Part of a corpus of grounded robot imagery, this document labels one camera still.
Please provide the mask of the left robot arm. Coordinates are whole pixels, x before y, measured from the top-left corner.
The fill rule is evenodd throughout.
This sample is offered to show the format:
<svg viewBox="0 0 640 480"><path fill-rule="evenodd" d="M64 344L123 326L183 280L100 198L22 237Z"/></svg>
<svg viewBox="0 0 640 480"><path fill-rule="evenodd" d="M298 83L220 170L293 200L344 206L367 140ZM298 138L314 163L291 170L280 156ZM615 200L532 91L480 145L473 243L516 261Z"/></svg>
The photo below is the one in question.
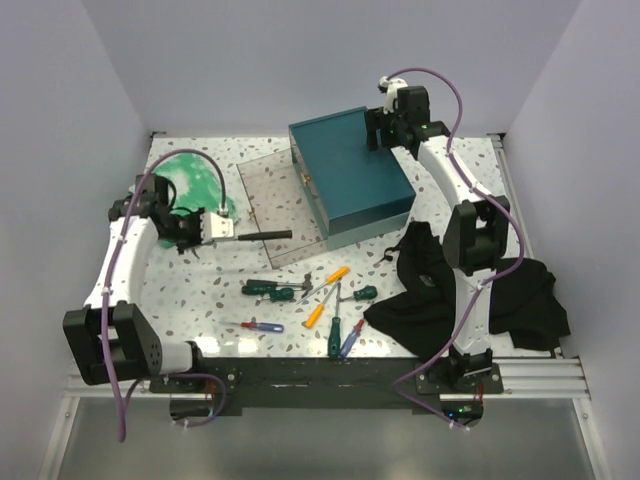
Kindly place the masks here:
<svg viewBox="0 0 640 480"><path fill-rule="evenodd" d="M180 220L171 212L177 196L167 178L136 177L138 197L130 194L108 211L109 245L91 293L78 310L65 313L62 327L82 379L88 385L109 382L102 340L108 340L116 378L147 379L171 375L185 392L207 380L202 354L193 341L162 342L141 309L141 293L153 247L160 239L192 240L197 216ZM102 319L107 334L102 334Z"/></svg>

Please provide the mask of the teal drawer box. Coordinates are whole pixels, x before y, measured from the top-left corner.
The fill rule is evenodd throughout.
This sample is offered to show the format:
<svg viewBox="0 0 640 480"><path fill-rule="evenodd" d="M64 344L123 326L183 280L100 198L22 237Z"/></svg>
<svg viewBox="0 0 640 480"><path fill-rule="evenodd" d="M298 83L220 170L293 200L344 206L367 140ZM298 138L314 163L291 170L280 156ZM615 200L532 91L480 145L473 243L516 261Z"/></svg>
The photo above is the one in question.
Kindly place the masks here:
<svg viewBox="0 0 640 480"><path fill-rule="evenodd" d="M365 111L288 126L292 163L329 251L403 228L416 198L394 154L368 149Z"/></svg>

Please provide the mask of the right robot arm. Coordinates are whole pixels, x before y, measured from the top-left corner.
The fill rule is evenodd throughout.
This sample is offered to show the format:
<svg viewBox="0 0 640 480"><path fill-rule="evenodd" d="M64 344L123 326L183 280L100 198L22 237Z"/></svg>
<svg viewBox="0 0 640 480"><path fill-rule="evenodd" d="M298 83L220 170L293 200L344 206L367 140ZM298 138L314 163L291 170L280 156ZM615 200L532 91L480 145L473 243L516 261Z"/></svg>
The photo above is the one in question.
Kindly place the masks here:
<svg viewBox="0 0 640 480"><path fill-rule="evenodd" d="M436 156L429 141L451 134L430 118L429 95L423 86L382 78L385 103L365 112L367 147L403 147L432 176L451 215L442 238L442 252L453 269L455 321L448 356L425 370L459 393L475 390L491 375L489 337L492 278L505 254L509 232L509 201L494 196L471 171L455 159Z"/></svg>

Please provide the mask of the transparent drawer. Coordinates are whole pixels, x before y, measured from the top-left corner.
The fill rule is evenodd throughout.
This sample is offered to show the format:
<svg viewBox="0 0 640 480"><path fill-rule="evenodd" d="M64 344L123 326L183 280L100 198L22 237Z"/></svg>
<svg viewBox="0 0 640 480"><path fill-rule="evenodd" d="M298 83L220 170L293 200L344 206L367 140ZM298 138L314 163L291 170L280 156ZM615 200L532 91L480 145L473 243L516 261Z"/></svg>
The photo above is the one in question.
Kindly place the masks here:
<svg viewBox="0 0 640 480"><path fill-rule="evenodd" d="M326 230L315 218L290 151L241 163L238 171L256 229L292 232L289 239L264 242L272 268L306 261L327 251Z"/></svg>

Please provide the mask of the yellow screwdriver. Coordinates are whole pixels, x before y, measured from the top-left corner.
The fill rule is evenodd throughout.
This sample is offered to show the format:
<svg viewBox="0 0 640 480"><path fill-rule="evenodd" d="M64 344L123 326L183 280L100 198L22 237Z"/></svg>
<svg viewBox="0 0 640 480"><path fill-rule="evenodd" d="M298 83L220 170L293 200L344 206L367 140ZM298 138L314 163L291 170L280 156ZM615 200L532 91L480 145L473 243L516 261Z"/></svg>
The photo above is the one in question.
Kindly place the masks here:
<svg viewBox="0 0 640 480"><path fill-rule="evenodd" d="M322 315L322 312L324 311L327 302L332 297L332 295L339 289L339 286L340 286L339 282L335 283L331 287L331 289L329 290L327 295L324 297L324 299L315 307L313 312L310 314L310 316L307 318L307 320L303 323L303 326L306 329L311 329L316 324L316 322L318 321L318 319Z"/></svg>
<svg viewBox="0 0 640 480"><path fill-rule="evenodd" d="M325 281L323 283L321 283L319 286L313 288L309 293L304 294L298 300L298 303L301 303L302 301L307 300L308 298L310 298L311 296L313 296L314 294L316 294L318 291L322 290L323 288L327 287L328 285L332 285L332 284L336 283L338 280L341 280L349 272L350 272L350 268L348 266L343 266L343 267L339 268L334 273L329 275L325 279Z"/></svg>

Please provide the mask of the large black-handled hammer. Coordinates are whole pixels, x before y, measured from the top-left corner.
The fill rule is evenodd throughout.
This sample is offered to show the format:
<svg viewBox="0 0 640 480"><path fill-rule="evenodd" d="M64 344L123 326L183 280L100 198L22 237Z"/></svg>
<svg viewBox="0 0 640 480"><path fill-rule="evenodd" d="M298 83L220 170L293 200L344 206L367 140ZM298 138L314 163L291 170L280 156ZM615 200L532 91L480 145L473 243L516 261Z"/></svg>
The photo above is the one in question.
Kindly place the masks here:
<svg viewBox="0 0 640 480"><path fill-rule="evenodd" d="M267 232L257 232L248 234L216 234L214 236L205 236L199 244L193 247L189 247L188 251L191 251L196 258L199 258L197 251L202 247L212 246L217 243L224 242L256 242L256 241L270 241L270 240L288 240L293 238L293 232L291 230L277 230Z"/></svg>

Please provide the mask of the small claw hammer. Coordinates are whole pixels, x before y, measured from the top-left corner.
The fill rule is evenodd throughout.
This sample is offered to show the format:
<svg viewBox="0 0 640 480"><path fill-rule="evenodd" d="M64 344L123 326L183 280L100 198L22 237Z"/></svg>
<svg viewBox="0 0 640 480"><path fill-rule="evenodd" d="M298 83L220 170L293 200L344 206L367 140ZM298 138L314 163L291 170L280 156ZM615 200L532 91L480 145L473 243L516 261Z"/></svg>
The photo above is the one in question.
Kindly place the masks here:
<svg viewBox="0 0 640 480"><path fill-rule="evenodd" d="M283 282L280 284L282 288L291 288L293 290L302 291L302 296L306 296L312 289L312 274L306 273L301 282Z"/></svg>

